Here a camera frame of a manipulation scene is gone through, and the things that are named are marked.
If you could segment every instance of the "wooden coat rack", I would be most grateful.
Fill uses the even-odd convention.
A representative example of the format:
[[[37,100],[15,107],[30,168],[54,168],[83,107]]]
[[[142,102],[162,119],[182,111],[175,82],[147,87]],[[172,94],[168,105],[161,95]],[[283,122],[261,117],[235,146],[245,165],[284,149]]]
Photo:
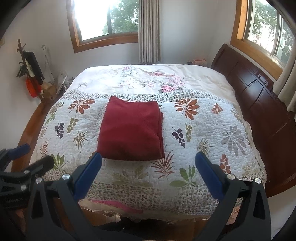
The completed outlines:
[[[20,55],[22,57],[22,62],[24,64],[24,66],[27,68],[27,64],[26,64],[26,61],[25,61],[25,57],[24,57],[24,53],[23,53],[23,47],[22,47],[22,44],[20,42],[20,39],[18,40],[18,49],[17,51],[20,52]],[[34,79],[29,75],[29,73],[27,72],[27,78],[31,81],[32,83],[32,86],[35,90],[36,93],[38,93],[38,86],[37,86],[37,83],[34,81]],[[45,104],[45,100],[44,98],[42,97],[41,94],[38,95],[39,99],[42,101],[42,103]]]

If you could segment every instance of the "blue gripper pad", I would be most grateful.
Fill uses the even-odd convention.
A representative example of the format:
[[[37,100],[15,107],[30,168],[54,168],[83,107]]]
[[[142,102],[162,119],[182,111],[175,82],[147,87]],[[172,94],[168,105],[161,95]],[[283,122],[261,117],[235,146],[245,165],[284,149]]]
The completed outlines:
[[[225,173],[218,165],[212,164],[203,152],[196,154],[195,166],[213,198],[222,201],[225,195]]]
[[[26,154],[28,154],[31,150],[31,147],[29,144],[24,144],[22,146],[16,147],[14,149],[8,150],[8,159],[9,160],[15,160],[18,159]]]
[[[77,171],[80,170],[80,167],[83,168],[83,170],[73,184],[74,200],[78,201],[85,198],[101,166],[102,156],[99,153],[96,153],[90,160],[87,161],[87,163],[77,167]]]

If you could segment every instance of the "wooden headboard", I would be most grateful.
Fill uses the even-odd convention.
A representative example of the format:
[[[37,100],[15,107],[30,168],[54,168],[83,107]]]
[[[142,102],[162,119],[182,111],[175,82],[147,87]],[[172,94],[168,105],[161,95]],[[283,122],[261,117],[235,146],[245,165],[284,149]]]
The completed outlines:
[[[224,44],[212,69],[223,74],[235,90],[244,119],[267,172],[266,194],[273,196],[296,185],[295,113],[272,92],[273,81],[253,63]]]

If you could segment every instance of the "wooden window frame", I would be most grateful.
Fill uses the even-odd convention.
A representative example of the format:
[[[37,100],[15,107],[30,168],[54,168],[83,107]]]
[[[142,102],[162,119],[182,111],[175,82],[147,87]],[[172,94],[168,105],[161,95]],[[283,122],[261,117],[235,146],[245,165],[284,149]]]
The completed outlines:
[[[75,19],[74,0],[66,0],[66,7],[74,53],[115,44],[138,43],[137,31],[107,34],[82,41],[81,32]]]
[[[248,15],[248,0],[237,0],[237,8],[230,44],[239,49],[277,80],[283,72],[282,64],[263,48],[244,39]]]

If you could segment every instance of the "bed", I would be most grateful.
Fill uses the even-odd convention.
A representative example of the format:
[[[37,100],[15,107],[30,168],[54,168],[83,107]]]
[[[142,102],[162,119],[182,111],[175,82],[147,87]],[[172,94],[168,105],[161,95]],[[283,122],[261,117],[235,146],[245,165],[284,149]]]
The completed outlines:
[[[48,112],[30,160],[54,158],[55,167],[46,180],[71,173],[94,154],[112,95],[158,102],[164,116],[165,157],[136,162],[104,158],[81,206],[132,219],[206,218],[218,202],[194,166],[198,151],[225,173],[243,180],[259,177],[266,183],[251,127],[226,78],[210,68],[161,64],[92,67],[75,78]]]
[[[272,91],[273,81],[257,66],[224,44],[212,69],[223,74],[235,91],[244,119],[252,127],[256,148],[267,172],[267,197],[296,185],[294,112]]]

